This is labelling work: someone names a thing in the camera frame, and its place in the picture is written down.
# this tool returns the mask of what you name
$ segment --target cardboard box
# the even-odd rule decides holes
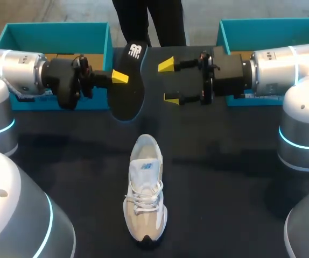
[[[309,44],[309,18],[221,20],[217,46],[227,54],[239,53],[249,58],[253,51]],[[255,97],[251,90],[246,98],[227,96],[228,106],[282,105],[283,96]]]
[[[70,53],[87,53],[85,56],[94,70],[109,71],[113,68],[113,45],[108,23],[6,24],[0,36],[0,49],[47,53],[48,60],[58,55],[73,59],[76,54]],[[94,88],[93,94],[93,99],[82,97],[76,109],[109,108],[105,89]],[[54,95],[35,99],[17,99],[11,95],[11,104],[14,110],[62,110]]]

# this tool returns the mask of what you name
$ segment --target concrete floor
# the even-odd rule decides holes
[[[210,45],[223,18],[309,17],[309,0],[182,0],[190,45]],[[111,0],[0,0],[0,33],[6,23],[109,22],[114,46],[124,46]],[[153,22],[150,38],[159,46]]]

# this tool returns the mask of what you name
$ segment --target black pants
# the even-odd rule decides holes
[[[127,42],[147,41],[148,9],[162,47],[185,46],[181,0],[113,0],[122,33]]]

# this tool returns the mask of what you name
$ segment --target sneaker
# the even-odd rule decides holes
[[[132,237],[146,244],[157,241],[166,226],[162,173],[163,157],[156,140],[141,135],[130,158],[123,213]]]

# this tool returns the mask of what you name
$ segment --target shoe insole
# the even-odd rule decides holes
[[[114,83],[108,87],[108,105],[111,114],[120,121],[133,120],[140,112],[145,96],[141,66],[147,43],[134,41],[126,45],[115,70],[128,75],[128,83]]]

